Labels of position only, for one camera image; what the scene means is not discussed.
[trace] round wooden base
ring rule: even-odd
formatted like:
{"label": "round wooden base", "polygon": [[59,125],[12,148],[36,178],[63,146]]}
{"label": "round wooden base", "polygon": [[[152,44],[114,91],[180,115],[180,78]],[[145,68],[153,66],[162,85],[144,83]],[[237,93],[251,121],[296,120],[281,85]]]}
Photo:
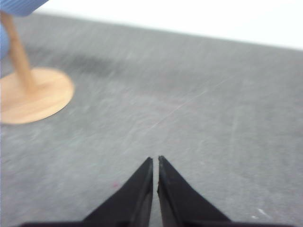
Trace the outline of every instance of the round wooden base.
{"label": "round wooden base", "polygon": [[35,68],[31,73],[35,90],[26,92],[15,73],[0,79],[1,123],[22,124],[35,122],[53,115],[71,100],[74,86],[63,72]]}

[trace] gray surface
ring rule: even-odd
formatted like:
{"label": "gray surface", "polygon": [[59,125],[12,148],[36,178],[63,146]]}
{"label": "gray surface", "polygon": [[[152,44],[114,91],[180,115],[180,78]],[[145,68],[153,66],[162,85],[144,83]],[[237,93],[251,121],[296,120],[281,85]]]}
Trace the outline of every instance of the gray surface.
{"label": "gray surface", "polygon": [[32,64],[76,93],[2,126],[1,226],[81,220],[148,156],[156,189],[158,155],[233,220],[303,226],[303,52],[39,15],[17,26]]}

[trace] blue glove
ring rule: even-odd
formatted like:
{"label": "blue glove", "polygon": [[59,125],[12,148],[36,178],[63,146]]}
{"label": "blue glove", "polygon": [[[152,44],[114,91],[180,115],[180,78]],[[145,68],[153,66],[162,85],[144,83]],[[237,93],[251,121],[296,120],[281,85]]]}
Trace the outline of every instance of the blue glove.
{"label": "blue glove", "polygon": [[[48,0],[0,0],[1,11],[14,16],[27,16]],[[9,39],[3,25],[0,30],[0,50],[2,59],[9,51]]]}

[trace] wooden post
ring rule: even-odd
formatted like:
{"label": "wooden post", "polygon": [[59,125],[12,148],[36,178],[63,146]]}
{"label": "wooden post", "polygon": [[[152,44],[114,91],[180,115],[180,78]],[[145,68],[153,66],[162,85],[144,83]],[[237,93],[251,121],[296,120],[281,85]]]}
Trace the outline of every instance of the wooden post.
{"label": "wooden post", "polygon": [[9,57],[15,68],[15,72],[20,78],[26,93],[32,93],[36,91],[36,83],[33,75],[31,74],[27,54],[24,51],[23,45],[15,29],[13,18],[11,15],[1,12],[1,22],[9,35]]}

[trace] white wall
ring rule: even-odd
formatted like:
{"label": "white wall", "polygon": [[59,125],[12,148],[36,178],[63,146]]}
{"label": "white wall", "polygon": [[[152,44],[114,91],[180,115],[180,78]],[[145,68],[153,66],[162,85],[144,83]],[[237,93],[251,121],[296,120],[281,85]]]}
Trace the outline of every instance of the white wall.
{"label": "white wall", "polygon": [[49,0],[37,12],[303,50],[303,0]]}

